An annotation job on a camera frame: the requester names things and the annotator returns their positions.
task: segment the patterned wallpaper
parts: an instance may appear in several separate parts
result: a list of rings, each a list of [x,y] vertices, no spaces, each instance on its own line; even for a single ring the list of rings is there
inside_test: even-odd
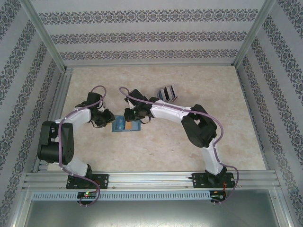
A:
[[[32,170],[60,71],[17,0],[0,1],[0,227]]]
[[[302,2],[277,0],[237,69],[295,226],[303,226]]]
[[[34,0],[64,62],[232,63],[264,0]]]

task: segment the beige floor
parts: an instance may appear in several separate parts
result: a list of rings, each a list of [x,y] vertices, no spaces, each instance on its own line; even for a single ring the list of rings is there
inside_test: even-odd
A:
[[[224,163],[240,170],[265,169],[233,66],[75,68],[63,115],[85,101],[99,84],[107,88],[106,107],[115,115],[127,108],[120,86],[136,88],[150,98],[159,88],[174,84],[179,95],[176,105],[200,104],[223,124],[225,134],[218,149]],[[74,137],[75,153],[93,170],[205,169],[202,150],[189,142],[181,125],[164,119],[152,119],[138,132],[112,133],[111,125],[96,129],[88,123]],[[49,165],[49,170],[57,166]]]

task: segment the metal base plate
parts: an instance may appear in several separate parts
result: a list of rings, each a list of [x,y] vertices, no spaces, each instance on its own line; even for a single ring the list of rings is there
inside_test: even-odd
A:
[[[180,191],[180,190],[217,190],[223,189],[220,185],[217,188],[194,188],[192,174],[205,172],[126,172],[126,171],[106,171],[93,172],[93,174],[107,174],[110,176],[108,181],[108,191]],[[280,182],[275,170],[242,170],[239,171],[240,179],[236,190],[256,190],[256,189],[279,189]],[[49,192],[60,191],[68,192],[66,181],[68,175],[63,171],[41,171],[38,173],[27,173],[26,180],[22,186],[23,191]]]
[[[223,187],[223,182],[226,183],[226,188],[233,188],[235,186],[235,180],[232,173],[226,173],[222,179],[222,183],[217,185],[212,185],[207,178],[208,176],[206,173],[193,173],[192,179],[194,181],[194,188],[221,188]]]
[[[93,174],[92,180],[99,184],[100,189],[107,189],[108,177],[109,177],[108,174]],[[92,183],[88,187],[83,187],[82,185],[79,185],[78,184],[79,180],[81,179],[77,179],[76,181],[74,177],[69,175],[67,178],[66,188],[67,189],[96,189],[96,186]]]

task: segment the robotic arm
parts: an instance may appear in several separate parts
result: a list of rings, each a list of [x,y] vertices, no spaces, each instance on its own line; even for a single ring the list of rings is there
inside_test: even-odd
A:
[[[69,172],[92,179],[93,174],[90,165],[82,162],[74,154],[74,138],[73,132],[81,125],[93,122],[99,128],[105,127],[108,123],[115,120],[114,115],[108,110],[104,109],[104,102],[92,106],[90,108],[81,108],[99,101],[102,96],[98,93],[89,92],[87,100],[77,105],[76,111],[73,115],[65,120],[62,124],[62,164]],[[58,141],[58,127],[61,119],[55,121],[43,122],[40,133],[40,140],[38,145],[38,158],[47,163],[59,162],[59,141]],[[82,181],[87,187],[90,185],[87,181]]]
[[[169,106],[165,106],[166,102],[155,97],[151,97],[148,100],[137,89],[133,90],[128,95],[155,104],[152,105],[144,102],[138,102],[128,97],[125,98],[125,101],[129,104],[129,108],[126,108],[124,113],[126,121],[136,121],[149,117],[149,119],[164,118],[181,124],[190,142],[203,149],[203,157],[206,164],[208,181],[212,185],[215,185],[221,181],[221,178],[226,173],[226,168],[217,161],[214,154],[213,142],[217,136],[216,124],[208,117],[171,108],[178,107],[178,109],[199,111],[206,114],[207,112],[201,105],[195,105],[194,107],[182,107],[168,104]]]

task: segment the purple cable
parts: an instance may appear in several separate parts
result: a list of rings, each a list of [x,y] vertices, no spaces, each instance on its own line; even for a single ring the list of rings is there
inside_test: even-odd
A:
[[[73,110],[73,111],[70,112],[69,114],[67,114],[67,115],[66,115],[65,117],[63,117],[62,120],[60,121],[60,123],[59,123],[59,129],[58,129],[58,137],[59,137],[59,167],[60,167],[64,172],[68,173],[69,175],[72,175],[72,176],[75,176],[75,177],[78,177],[78,178],[87,180],[87,181],[89,181],[89,182],[95,184],[96,187],[97,187],[98,196],[97,196],[97,197],[95,198],[95,200],[94,200],[93,202],[91,202],[90,204],[86,204],[86,205],[82,204],[82,203],[81,203],[82,198],[80,198],[80,200],[79,200],[80,206],[85,206],[85,207],[88,207],[88,206],[93,205],[93,204],[99,199],[99,197],[100,197],[100,186],[99,186],[96,182],[94,182],[93,180],[90,180],[90,179],[88,179],[88,178],[86,178],[86,177],[84,177],[84,176],[80,176],[80,175],[74,174],[74,173],[70,172],[68,169],[66,169],[66,168],[63,167],[63,165],[62,165],[62,139],[61,139],[62,135],[61,135],[61,131],[62,131],[62,124],[65,122],[66,119],[68,119],[68,118],[69,118],[70,116],[72,116],[74,113],[76,113],[76,112],[78,112],[78,111],[80,111],[80,110],[84,110],[84,109],[90,108],[90,107],[95,106],[95,105],[99,104],[100,102],[102,102],[102,100],[103,100],[104,97],[106,96],[106,88],[105,88],[103,85],[95,86],[95,87],[91,90],[91,92],[93,92],[93,91],[94,91],[96,88],[98,88],[98,87],[101,87],[101,88],[104,89],[104,95],[103,95],[103,97],[102,97],[99,101],[97,101],[97,102],[95,102],[95,103],[93,103],[93,104],[90,104],[90,105],[87,105],[87,106],[78,108],[78,109],[76,109],[76,110]]]
[[[219,160],[219,157],[218,157],[217,150],[216,150],[215,146],[216,146],[216,144],[222,139],[223,134],[224,134],[224,130],[223,130],[222,124],[221,124],[216,118],[214,118],[213,116],[208,115],[208,114],[206,114],[206,113],[199,112],[199,111],[194,111],[194,110],[186,110],[186,109],[179,108],[179,107],[175,107],[175,106],[169,105],[169,104],[158,104],[158,103],[153,103],[153,102],[141,100],[141,99],[138,99],[138,98],[134,98],[134,97],[129,96],[128,94],[124,93],[124,92],[122,91],[122,89],[125,89],[125,90],[129,93],[129,90],[128,90],[126,87],[120,87],[120,88],[119,88],[119,91],[120,91],[123,95],[125,95],[126,97],[128,97],[128,98],[130,98],[130,99],[133,99],[133,100],[136,100],[136,101],[138,101],[138,102],[142,102],[142,103],[146,103],[146,104],[151,104],[151,105],[167,106],[167,107],[169,107],[169,108],[176,109],[176,110],[180,110],[180,111],[183,111],[183,112],[194,113],[194,114],[200,114],[200,115],[202,115],[202,116],[205,116],[205,117],[208,117],[208,118],[212,119],[213,121],[215,121],[215,122],[218,124],[218,126],[219,126],[220,129],[221,129],[221,134],[220,134],[219,138],[213,143],[214,155],[215,155],[215,157],[216,157],[216,159],[217,159],[217,162],[218,162],[220,165],[222,165],[222,166],[224,166],[224,167],[228,167],[228,168],[233,168],[233,169],[236,171],[236,173],[237,173],[237,180],[236,180],[236,182],[235,182],[235,186],[233,187],[233,189],[232,189],[232,191],[231,191],[231,194],[228,196],[228,198],[226,198],[226,199],[225,199],[224,201],[222,201],[220,204],[223,204],[223,203],[225,203],[226,201],[228,201],[228,199],[233,195],[233,193],[234,193],[234,191],[235,191],[235,189],[236,189],[236,187],[237,187],[237,184],[238,184],[238,181],[239,181],[239,171],[238,171],[238,169],[237,169],[236,167],[234,167],[234,166],[229,166],[229,165],[225,165],[225,164],[223,164],[223,163]]]

